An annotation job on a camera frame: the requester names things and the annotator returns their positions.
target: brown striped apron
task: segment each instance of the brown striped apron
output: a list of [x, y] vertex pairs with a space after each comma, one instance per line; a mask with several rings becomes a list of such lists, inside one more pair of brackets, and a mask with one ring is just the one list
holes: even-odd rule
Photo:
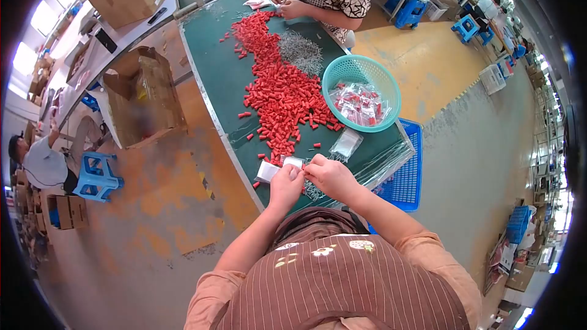
[[277, 239], [211, 329], [312, 329], [366, 317], [380, 329], [469, 330], [463, 305], [438, 275], [413, 266], [354, 214], [309, 208]]

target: blue plastic stool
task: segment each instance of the blue plastic stool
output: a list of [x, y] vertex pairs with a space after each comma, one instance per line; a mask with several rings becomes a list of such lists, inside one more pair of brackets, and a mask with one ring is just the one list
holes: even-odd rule
[[481, 40], [483, 40], [483, 43], [481, 45], [485, 46], [489, 43], [489, 41], [491, 41], [491, 39], [493, 39], [493, 36], [495, 36], [495, 33], [493, 32], [491, 27], [488, 26], [487, 32], [478, 32], [477, 36], [479, 36], [481, 38]]
[[[388, 0], [385, 3], [385, 8], [389, 11], [393, 11], [399, 4], [400, 0]], [[410, 24], [412, 29], [418, 27], [420, 19], [426, 11], [428, 2], [422, 2], [421, 0], [406, 0], [402, 5], [401, 9], [396, 14], [396, 28], [401, 28], [407, 24]]]
[[92, 109], [92, 112], [100, 110], [100, 107], [98, 106], [98, 101], [90, 95], [85, 95], [82, 99], [82, 103], [85, 106], [90, 107]]
[[481, 27], [479, 27], [473, 17], [471, 17], [471, 14], [467, 14], [463, 18], [459, 19], [459, 21], [455, 23], [454, 26], [450, 27], [453, 32], [458, 31], [459, 34], [463, 37], [461, 40], [463, 44], [471, 41], [473, 36], [479, 32], [480, 28]]
[[98, 152], [85, 152], [82, 155], [82, 167], [79, 171], [77, 187], [73, 193], [84, 199], [98, 202], [110, 202], [108, 195], [112, 190], [124, 186], [124, 180], [113, 175], [108, 158], [116, 159], [116, 155]]

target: yellow painted floor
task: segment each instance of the yellow painted floor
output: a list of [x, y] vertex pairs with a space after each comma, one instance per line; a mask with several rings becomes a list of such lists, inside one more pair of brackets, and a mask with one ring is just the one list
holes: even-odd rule
[[386, 67], [401, 92], [400, 117], [424, 123], [465, 91], [485, 69], [484, 53], [461, 43], [453, 22], [423, 20], [417, 28], [398, 29], [374, 5], [355, 32], [353, 54]]
[[[487, 66], [449, 22], [398, 30], [373, 8], [353, 53], [383, 64], [399, 83], [401, 117], [424, 123]], [[146, 39], [172, 65], [189, 65], [171, 23]], [[258, 211], [216, 133], [193, 77], [177, 87], [187, 128], [118, 155], [125, 186], [112, 202], [87, 201], [87, 229], [50, 229], [49, 261], [39, 271], [50, 303], [72, 328], [181, 328], [195, 284]]]

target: blue crate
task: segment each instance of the blue crate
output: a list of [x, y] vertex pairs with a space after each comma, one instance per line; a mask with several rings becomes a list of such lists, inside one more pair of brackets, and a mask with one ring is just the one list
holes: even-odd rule
[[416, 211], [420, 206], [422, 185], [422, 126], [414, 121], [400, 118], [415, 154], [397, 170], [392, 178], [375, 189], [375, 193], [403, 211]]
[[505, 231], [505, 237], [510, 240], [510, 243], [519, 244], [524, 238], [524, 233], [528, 228], [528, 222], [530, 221], [531, 210], [527, 205], [519, 206], [514, 208], [514, 212], [510, 216], [508, 226]]

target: floor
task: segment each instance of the floor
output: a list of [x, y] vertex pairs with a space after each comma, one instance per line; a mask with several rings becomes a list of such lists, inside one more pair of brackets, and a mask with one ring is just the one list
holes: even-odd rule
[[[487, 65], [483, 49], [462, 45], [450, 26], [398, 30], [372, 9], [353, 52], [391, 71], [403, 96], [400, 115], [422, 123], [423, 189], [413, 216], [440, 235], [481, 286], [485, 255], [524, 195], [533, 98], [522, 67], [488, 97], [476, 82]], [[164, 31], [151, 45], [168, 56], [178, 78], [184, 53], [174, 29]], [[39, 279], [71, 328], [181, 328], [199, 276], [258, 214], [194, 79], [177, 91], [187, 128], [141, 149], [104, 145], [101, 151], [118, 154], [125, 187], [109, 204], [87, 202], [87, 229], [49, 232], [50, 260]], [[485, 299], [485, 317], [499, 290]]]

